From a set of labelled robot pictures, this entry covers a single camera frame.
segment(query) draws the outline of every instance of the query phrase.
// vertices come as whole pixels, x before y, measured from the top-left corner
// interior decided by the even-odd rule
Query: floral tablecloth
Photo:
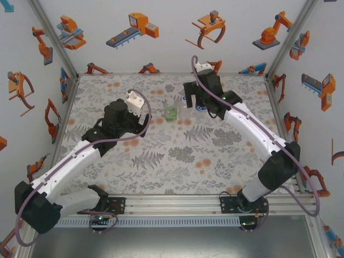
[[[144,138],[119,142],[64,192],[97,184],[110,194],[235,193],[252,180],[262,166],[254,146],[230,124],[210,118],[207,112],[185,108],[183,83],[193,80],[192,75],[82,76],[59,160],[103,116],[107,104],[126,98],[129,88],[147,96],[153,119]],[[221,82],[225,91],[236,92],[252,113],[278,134],[263,77],[222,76]],[[169,97],[178,106],[175,122],[163,118],[163,102]],[[291,181],[285,185],[293,191]]]

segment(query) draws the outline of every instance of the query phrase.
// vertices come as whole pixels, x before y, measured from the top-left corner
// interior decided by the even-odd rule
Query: black bracket
[[[109,197],[109,204],[107,212],[112,212],[116,215],[124,214],[125,211],[125,198],[124,197]]]
[[[237,196],[223,196],[220,197],[220,206],[222,214],[233,214],[233,213],[247,213],[247,214],[256,214],[256,213],[266,213],[267,212],[267,203],[264,198],[259,198],[254,202],[255,208],[251,210],[243,211],[237,202]]]

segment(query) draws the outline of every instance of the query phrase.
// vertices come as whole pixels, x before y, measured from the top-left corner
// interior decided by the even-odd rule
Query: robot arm
[[[60,218],[75,212],[85,209],[104,211],[107,208],[108,194],[95,185],[70,195],[61,196],[61,193],[66,184],[84,168],[117,144],[115,141],[106,142],[106,140],[119,139],[125,133],[139,134],[147,126],[149,114],[146,115],[144,124],[139,124],[144,100],[134,92],[128,95],[126,101],[118,99],[107,105],[104,109],[104,118],[99,119],[96,125],[82,136],[76,147],[52,169],[31,184],[22,181],[16,186],[17,214],[29,194],[36,191],[25,206],[21,218],[38,233],[48,232]],[[100,140],[105,142],[91,145]]]
[[[208,67],[209,64],[195,64],[197,77],[205,87],[213,94],[234,106],[229,106],[217,101],[210,96],[203,88],[198,87],[197,90],[191,91],[191,95],[196,95],[196,101],[202,102],[207,107],[208,112],[218,116],[220,119],[229,122],[235,126],[240,133],[244,134],[255,146],[257,153],[264,165],[259,170],[257,178],[252,180],[238,192],[238,206],[243,212],[251,210],[255,207],[258,199],[263,198],[270,191],[276,190],[286,180],[291,178],[297,171],[294,162],[278,147],[279,143],[283,148],[287,149],[297,160],[300,156],[300,147],[296,142],[287,143],[284,139],[273,134],[266,126],[264,126],[246,107],[242,99],[234,92],[223,92],[219,77]],[[192,83],[185,83],[185,95],[187,100],[191,100],[190,91]],[[246,116],[236,110],[239,108],[244,111]],[[269,132],[274,138],[269,138],[264,131]]]

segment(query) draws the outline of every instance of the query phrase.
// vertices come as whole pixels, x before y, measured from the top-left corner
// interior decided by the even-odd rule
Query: white wall
[[[344,111],[344,35],[342,25],[344,2],[319,1],[302,32],[310,31],[310,41],[306,52],[295,61],[285,58],[278,75],[286,74],[285,98],[279,104],[281,112],[290,112],[302,120],[299,130],[301,162],[311,169],[318,169],[331,196],[321,198],[321,218],[326,225],[344,238],[344,158],[338,158],[331,165],[331,139],[334,139],[334,152],[344,151],[343,111]],[[332,93],[332,106],[321,110],[321,99],[301,84],[301,75],[322,81],[332,73],[336,80],[336,90]],[[280,97],[281,87],[276,96]]]
[[[51,143],[48,126],[44,120],[45,108],[50,98],[63,118],[67,103],[62,104],[60,92],[60,68],[62,64],[55,49],[53,63],[44,66],[43,56],[38,50],[38,40],[32,35],[32,26],[42,28],[27,1],[10,0],[15,6],[14,12],[5,13],[1,6],[0,23],[0,136],[8,141],[7,147],[0,151],[0,240],[14,228],[15,225],[15,186],[20,181],[26,181],[26,166],[34,164],[46,153],[51,155],[46,159],[44,168],[49,169],[55,145]],[[42,36],[46,45],[52,46],[46,36]],[[26,107],[19,100],[9,97],[7,73],[21,71],[34,87],[34,93],[27,101],[35,108],[20,117]],[[24,83],[25,93],[29,92]],[[57,123],[57,117],[52,112],[51,122]]]
[[[287,36],[286,28],[281,26],[277,35],[281,42],[279,46],[262,51],[252,45],[252,41],[259,39],[265,28],[273,26],[275,15],[281,11],[285,11],[286,17],[294,22],[305,3],[304,0],[41,2],[54,26],[60,23],[61,15],[66,15],[84,31],[87,43],[77,50],[66,49],[79,73],[84,73],[90,62],[115,73],[137,73],[149,62],[164,73],[188,73],[193,54],[202,60],[222,60],[222,72],[237,73],[262,62],[269,66]],[[203,39],[204,50],[186,42],[185,39],[197,42],[199,29],[191,23],[213,10],[226,20],[226,33],[222,40],[215,44]],[[138,37],[118,49],[107,46],[110,38],[130,26],[128,15],[132,12],[147,15],[149,21],[159,27],[160,36],[156,39],[147,35]]]

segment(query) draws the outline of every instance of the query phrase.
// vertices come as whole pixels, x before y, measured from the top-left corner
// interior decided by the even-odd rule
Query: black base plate
[[[221,213],[222,214],[233,214],[233,213],[256,214],[257,213],[256,209],[252,209],[249,211],[241,210],[237,205],[237,196],[236,195],[220,197],[220,205],[221,205]],[[259,198],[258,200],[256,200],[254,206],[260,207],[262,209],[263,213],[267,212],[266,202],[264,201],[264,198]]]
[[[124,214],[125,198],[124,197],[109,197],[109,206],[107,212],[112,212],[116,215]]]

